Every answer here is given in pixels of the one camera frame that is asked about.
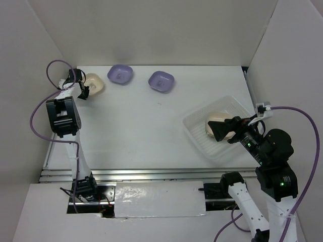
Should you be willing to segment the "cream panda plate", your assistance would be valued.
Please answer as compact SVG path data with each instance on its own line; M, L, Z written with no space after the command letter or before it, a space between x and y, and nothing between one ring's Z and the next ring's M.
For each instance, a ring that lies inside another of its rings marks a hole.
M89 96L93 96L104 88L103 80L94 73L89 73L85 75L86 80L84 81L84 86L89 89Z
M205 131L206 134L210 137L214 139L214 133L212 131L212 129L210 128L208 122L209 121L214 121L214 122L224 122L225 119L232 119L233 116L231 116L228 113L224 113L224 112L210 112L208 114L208 116L206 117L205 120Z

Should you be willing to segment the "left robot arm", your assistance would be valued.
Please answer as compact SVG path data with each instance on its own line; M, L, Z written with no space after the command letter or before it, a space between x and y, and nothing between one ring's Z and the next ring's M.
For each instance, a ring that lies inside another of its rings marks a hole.
M80 142L81 118L75 99L86 100L89 88L84 86L85 73L70 69L68 77L60 84L62 92L55 99L46 101L49 123L59 141L65 142L67 156L72 169L72 191L78 199L88 202L99 197L99 187L86 163Z

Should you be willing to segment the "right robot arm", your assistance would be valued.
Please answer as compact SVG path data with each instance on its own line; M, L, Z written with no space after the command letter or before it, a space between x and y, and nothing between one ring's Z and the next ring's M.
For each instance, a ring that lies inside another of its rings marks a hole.
M280 129L272 129L263 136L251 119L238 116L223 122L210 120L208 126L218 142L233 132L228 143L241 143L259 164L255 173L265 193L268 220L249 195L240 173L226 173L220 180L221 194L237 203L250 228L252 241L297 241L292 208L298 196L298 182L288 164L294 153L290 136Z

